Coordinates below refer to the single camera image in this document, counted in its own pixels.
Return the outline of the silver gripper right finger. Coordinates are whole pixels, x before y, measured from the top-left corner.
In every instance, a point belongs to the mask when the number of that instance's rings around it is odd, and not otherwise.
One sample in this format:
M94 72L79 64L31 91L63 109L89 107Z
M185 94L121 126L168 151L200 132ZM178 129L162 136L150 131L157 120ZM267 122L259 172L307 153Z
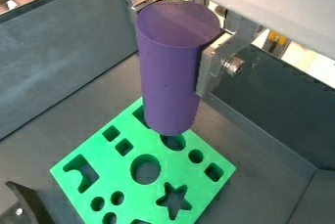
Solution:
M224 73L240 73L244 61L237 53L247 48L256 37L259 24L229 11L224 28L201 52L197 72L196 93L204 98L217 87Z

